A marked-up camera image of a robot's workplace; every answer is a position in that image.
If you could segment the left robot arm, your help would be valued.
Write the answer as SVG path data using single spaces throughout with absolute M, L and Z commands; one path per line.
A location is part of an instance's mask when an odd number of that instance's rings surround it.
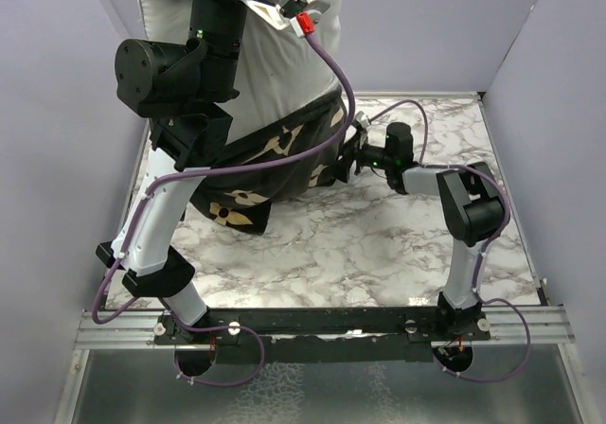
M 98 245 L 108 268 L 124 270 L 135 298 L 164 300 L 185 341 L 202 341 L 207 307 L 192 282 L 194 268 L 170 242 L 187 203 L 219 158 L 232 122 L 222 104 L 234 87 L 248 2 L 193 0 L 184 44 L 127 39 L 116 50 L 117 96 L 151 124 L 146 176 L 123 228 Z

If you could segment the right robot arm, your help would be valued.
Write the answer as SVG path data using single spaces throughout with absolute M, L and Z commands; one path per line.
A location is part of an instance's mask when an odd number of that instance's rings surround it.
M 384 172 L 387 185 L 401 195 L 438 197 L 443 219 L 453 239 L 449 275 L 438 296 L 433 324 L 444 339 L 455 340 L 480 318 L 480 279 L 485 257 L 510 220 L 507 197 L 489 166 L 423 165 L 414 159 L 413 134 L 405 123 L 387 126 L 384 146 L 367 143 L 366 127 L 354 123 L 336 166 L 336 177 L 346 182 L 349 169 Z

